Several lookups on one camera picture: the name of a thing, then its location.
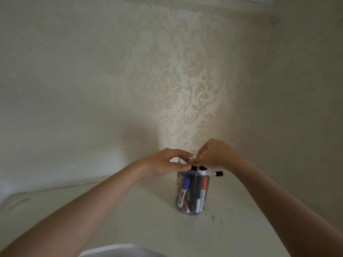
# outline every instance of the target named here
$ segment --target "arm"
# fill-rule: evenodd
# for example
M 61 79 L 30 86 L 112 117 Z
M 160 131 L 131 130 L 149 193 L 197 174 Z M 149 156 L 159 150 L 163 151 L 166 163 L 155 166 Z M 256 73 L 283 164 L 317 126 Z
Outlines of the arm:
M 40 221 L 7 246 L 0 257 L 78 256 L 114 206 L 140 178 L 187 171 L 190 165 L 169 160 L 181 157 L 188 162 L 192 156 L 186 151 L 164 149 L 128 165 Z
M 291 256 L 343 256 L 343 234 L 223 141 L 210 139 L 191 165 L 225 168 L 246 187 Z

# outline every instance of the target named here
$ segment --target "jar of markers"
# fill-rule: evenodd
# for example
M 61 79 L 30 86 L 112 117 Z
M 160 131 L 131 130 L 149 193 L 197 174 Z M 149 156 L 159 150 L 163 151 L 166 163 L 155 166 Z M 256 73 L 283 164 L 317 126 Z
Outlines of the jar of markers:
M 177 173 L 176 206 L 180 212 L 197 215 L 204 210 L 211 171 L 204 166 L 192 166 L 189 171 Z

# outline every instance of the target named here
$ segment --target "red marker cap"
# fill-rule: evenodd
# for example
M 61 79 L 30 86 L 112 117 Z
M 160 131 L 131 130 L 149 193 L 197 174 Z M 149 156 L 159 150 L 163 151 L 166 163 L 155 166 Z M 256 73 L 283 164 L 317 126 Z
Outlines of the red marker cap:
M 207 189 L 207 177 L 203 177 L 202 179 L 202 187 L 201 190 L 206 190 Z

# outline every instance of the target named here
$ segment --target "person's left hand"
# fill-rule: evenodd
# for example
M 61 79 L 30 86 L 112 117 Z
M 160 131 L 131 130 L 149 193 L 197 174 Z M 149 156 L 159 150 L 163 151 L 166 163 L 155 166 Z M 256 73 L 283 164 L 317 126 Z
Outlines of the person's left hand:
M 142 177 L 150 177 L 173 171 L 187 171 L 191 169 L 190 164 L 170 162 L 174 157 L 180 157 L 185 162 L 188 162 L 190 160 L 189 157 L 193 157 L 193 154 L 180 149 L 165 148 L 152 156 L 138 161 L 142 166 Z

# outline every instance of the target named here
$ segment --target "hand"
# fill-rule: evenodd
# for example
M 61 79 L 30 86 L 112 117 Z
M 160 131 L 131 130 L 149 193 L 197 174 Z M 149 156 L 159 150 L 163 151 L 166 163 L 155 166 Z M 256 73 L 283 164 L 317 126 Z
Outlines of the hand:
M 231 171 L 239 168 L 244 161 L 242 156 L 222 140 L 209 139 L 200 148 L 197 157 L 187 163 L 193 166 L 225 168 Z
M 152 156 L 139 160 L 142 164 L 142 177 L 150 177 L 156 174 L 165 174 L 173 171 L 187 171 L 191 169 L 189 164 L 170 162 L 174 157 L 180 157 L 188 163 L 193 154 L 180 149 L 165 148 Z

